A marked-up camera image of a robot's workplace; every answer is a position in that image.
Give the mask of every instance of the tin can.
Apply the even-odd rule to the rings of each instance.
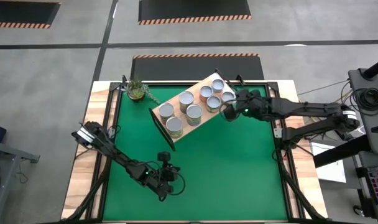
[[[187,113],[187,108],[193,103],[195,97],[189,91],[184,91],[179,95],[179,109],[182,113]]]
[[[210,96],[207,99],[207,110],[210,113],[215,113],[219,110],[219,106],[221,106],[221,100],[217,96]]]
[[[170,117],[174,116],[174,106],[170,103],[162,103],[159,106],[159,115],[162,123],[165,124]]]
[[[182,121],[177,117],[171,117],[165,123],[167,131],[171,138],[179,138],[183,134]]]
[[[222,97],[221,97],[222,103],[225,103],[229,100],[234,100],[234,99],[236,99],[236,96],[232,92],[225,91],[224,93],[222,93]]]
[[[199,105],[189,105],[187,108],[187,121],[190,126],[198,126],[201,122],[203,110]]]
[[[222,79],[216,79],[213,81],[214,93],[221,93],[224,88],[225,82]]]
[[[210,86],[203,86],[200,88],[199,99],[201,102],[206,102],[207,98],[213,95],[213,89]]]

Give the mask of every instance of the gray floor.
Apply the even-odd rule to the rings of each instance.
[[[253,19],[159,26],[137,25],[138,1],[120,0],[109,43],[286,40],[377,40],[378,0],[248,0]],[[0,45],[100,44],[112,0],[61,0],[48,30],[0,29]],[[378,45],[307,47],[187,47],[108,49],[100,80],[129,76],[139,54],[259,53],[265,79],[291,79],[298,93],[347,79],[347,71],[378,61]],[[0,50],[0,125],[6,144],[41,155],[23,164],[7,202],[4,223],[57,221],[67,191],[76,144],[99,49]],[[301,95],[330,102],[343,85]],[[375,223],[353,214],[353,190],[322,185],[328,215],[346,222]]]

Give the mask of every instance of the wooden tray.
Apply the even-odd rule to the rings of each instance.
[[[182,113],[180,111],[180,109],[179,109],[179,99],[178,99],[178,97],[179,97],[180,94],[178,94],[177,96],[174,96],[173,98],[171,98],[168,101],[166,101],[167,103],[170,103],[174,107],[174,115],[182,120],[183,134],[182,134],[182,136],[180,138],[175,138],[175,139],[171,138],[172,142],[179,141],[181,138],[185,137],[187,134],[191,133],[193,130],[195,130],[196,128],[200,127],[202,124],[206,123],[211,118],[213,118],[213,117],[215,117],[216,115],[219,114],[219,111],[217,111],[215,113],[208,112],[208,110],[206,108],[206,103],[200,101],[200,88],[203,87],[203,86],[205,86],[205,85],[211,86],[212,82],[215,79],[221,79],[221,80],[223,80],[218,73],[214,73],[214,74],[210,75],[209,77],[205,78],[204,80],[198,82],[196,85],[193,85],[193,86],[189,87],[186,90],[186,91],[191,92],[193,94],[193,96],[195,97],[195,100],[194,100],[193,104],[199,105],[201,107],[201,109],[203,110],[203,114],[201,115],[201,123],[198,126],[190,126],[188,124],[188,122],[187,122],[186,114]],[[229,87],[227,83],[225,83],[222,92],[220,92],[220,93],[214,93],[213,96],[218,96],[219,99],[221,99],[222,93],[225,92],[225,91],[230,91],[231,93],[234,93],[234,91],[232,90],[232,88]],[[164,128],[164,130],[165,130],[164,133],[168,134],[167,128],[166,128],[165,124],[163,124],[161,122],[160,115],[159,115],[159,107],[154,108],[152,111],[153,111],[153,113],[155,114],[155,116],[157,117],[157,119],[159,121],[159,126],[162,126]]]

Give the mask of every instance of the yellow and black striped edge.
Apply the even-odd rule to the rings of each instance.
[[[135,55],[133,59],[137,58],[173,58],[173,57],[258,57],[259,54],[175,54],[175,55]]]
[[[139,25],[152,25],[152,24],[171,24],[182,22],[211,22],[211,21],[229,21],[229,20],[244,20],[251,19],[251,15],[236,15],[236,16],[202,16],[202,17],[186,17],[175,19],[151,19],[139,21]]]
[[[49,24],[34,24],[20,22],[0,22],[0,28],[31,28],[31,29],[48,29]]]

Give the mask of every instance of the small plant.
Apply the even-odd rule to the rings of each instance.
[[[128,92],[128,97],[135,102],[139,102],[145,98],[145,93],[147,96],[155,101],[158,105],[160,101],[150,92],[149,86],[143,84],[141,80],[134,79],[128,83],[127,87],[124,87]]]

